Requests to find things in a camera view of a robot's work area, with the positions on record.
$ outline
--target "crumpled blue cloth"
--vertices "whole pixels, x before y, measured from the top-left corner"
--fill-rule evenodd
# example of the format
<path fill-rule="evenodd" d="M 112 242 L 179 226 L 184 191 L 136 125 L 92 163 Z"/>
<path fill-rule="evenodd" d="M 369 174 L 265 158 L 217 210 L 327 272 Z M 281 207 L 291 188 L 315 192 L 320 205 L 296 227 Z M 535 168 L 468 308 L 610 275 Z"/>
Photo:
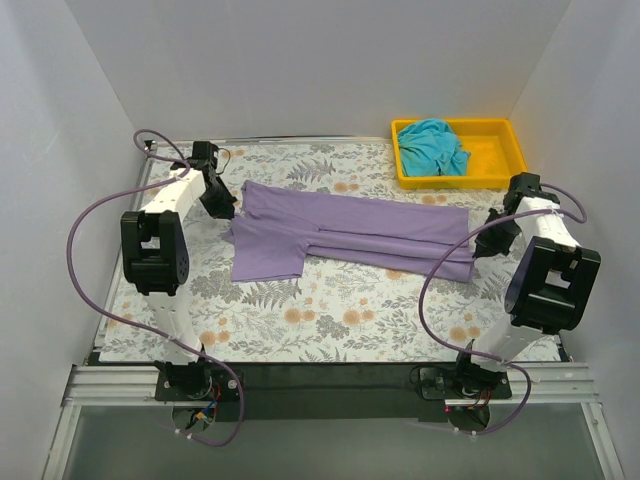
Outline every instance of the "crumpled blue cloth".
<path fill-rule="evenodd" d="M 429 118 L 412 123 L 398 133 L 402 173 L 407 177 L 466 175 L 470 152 L 447 122 Z"/>

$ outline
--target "purple towel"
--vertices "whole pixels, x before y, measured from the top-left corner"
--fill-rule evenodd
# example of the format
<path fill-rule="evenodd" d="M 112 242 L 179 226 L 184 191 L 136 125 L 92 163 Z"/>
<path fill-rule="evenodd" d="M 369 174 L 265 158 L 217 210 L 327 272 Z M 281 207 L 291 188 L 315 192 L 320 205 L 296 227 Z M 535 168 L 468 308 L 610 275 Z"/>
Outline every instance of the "purple towel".
<path fill-rule="evenodd" d="M 427 274 L 455 241 L 469 233 L 469 211 L 298 192 L 246 181 L 246 217 L 231 222 L 233 281 L 297 278 L 307 254 Z M 468 243 L 438 270 L 469 281 Z"/>

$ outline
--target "floral tablecloth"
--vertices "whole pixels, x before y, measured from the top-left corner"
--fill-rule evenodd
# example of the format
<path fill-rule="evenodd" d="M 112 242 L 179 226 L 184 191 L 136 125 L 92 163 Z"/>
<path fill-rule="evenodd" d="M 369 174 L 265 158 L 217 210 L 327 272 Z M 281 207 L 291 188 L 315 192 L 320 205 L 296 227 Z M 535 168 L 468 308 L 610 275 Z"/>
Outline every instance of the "floral tablecloth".
<path fill-rule="evenodd" d="M 189 153 L 187 144 L 183 145 Z M 405 191 L 395 181 L 389 144 L 250 144 L 227 146 L 233 153 L 223 179 L 242 204 L 246 179 L 270 186 L 333 195 L 382 198 L 471 210 L 471 227 L 481 225 L 504 192 Z M 173 156 L 161 147 L 161 155 Z M 148 182 L 166 178 L 168 165 L 154 162 Z M 147 203 L 157 193 L 149 191 Z M 214 220 L 198 202 L 184 224 L 191 259 L 186 288 L 192 296 L 193 327 L 207 353 L 235 362 L 448 361 L 455 353 L 433 342 L 418 321 L 418 293 L 424 277 L 318 257 L 307 257 L 298 280 L 234 284 L 233 245 L 221 236 L 229 221 Z M 465 345 L 501 315 L 503 295 L 524 251 L 476 262 L 473 281 L 436 280 L 426 299 L 430 325 L 441 337 Z M 112 310 L 152 324 L 151 311 L 124 277 L 117 282 Z M 110 321 L 101 361 L 163 358 L 165 341 Z M 553 338 L 538 341 L 520 360 L 559 360 Z"/>

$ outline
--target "gray wall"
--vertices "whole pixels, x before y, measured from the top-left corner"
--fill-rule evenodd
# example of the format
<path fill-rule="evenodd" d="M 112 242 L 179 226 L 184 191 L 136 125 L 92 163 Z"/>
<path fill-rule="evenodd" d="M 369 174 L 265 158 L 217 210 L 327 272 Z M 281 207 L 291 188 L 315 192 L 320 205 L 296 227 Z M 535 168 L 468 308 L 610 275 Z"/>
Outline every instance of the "gray wall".
<path fill-rule="evenodd" d="M 602 268 L 570 352 L 587 360 L 627 478 L 640 478 L 640 4 L 573 0 L 511 120 L 531 170 L 585 203 Z"/>
<path fill-rule="evenodd" d="M 135 183 L 133 128 L 63 0 L 0 1 L 0 478 L 39 478 L 73 362 L 98 317 L 67 278 L 84 205 Z M 103 300 L 127 201 L 80 232 L 77 264 Z"/>
<path fill-rule="evenodd" d="M 67 4 L 133 125 L 193 139 L 507 117 L 569 0 Z"/>

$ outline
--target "yellow plastic tray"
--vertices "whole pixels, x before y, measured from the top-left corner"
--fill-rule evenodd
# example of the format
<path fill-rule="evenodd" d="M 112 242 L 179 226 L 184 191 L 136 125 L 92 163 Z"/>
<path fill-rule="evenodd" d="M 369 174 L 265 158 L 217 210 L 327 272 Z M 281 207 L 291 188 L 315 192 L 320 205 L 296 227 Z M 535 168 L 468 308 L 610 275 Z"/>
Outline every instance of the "yellow plastic tray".
<path fill-rule="evenodd" d="M 449 118 L 445 121 L 471 152 L 467 174 L 460 177 L 407 177 L 402 173 L 398 132 L 419 119 L 391 122 L 398 183 L 401 188 L 507 188 L 513 175 L 527 171 L 516 135 L 506 118 Z"/>

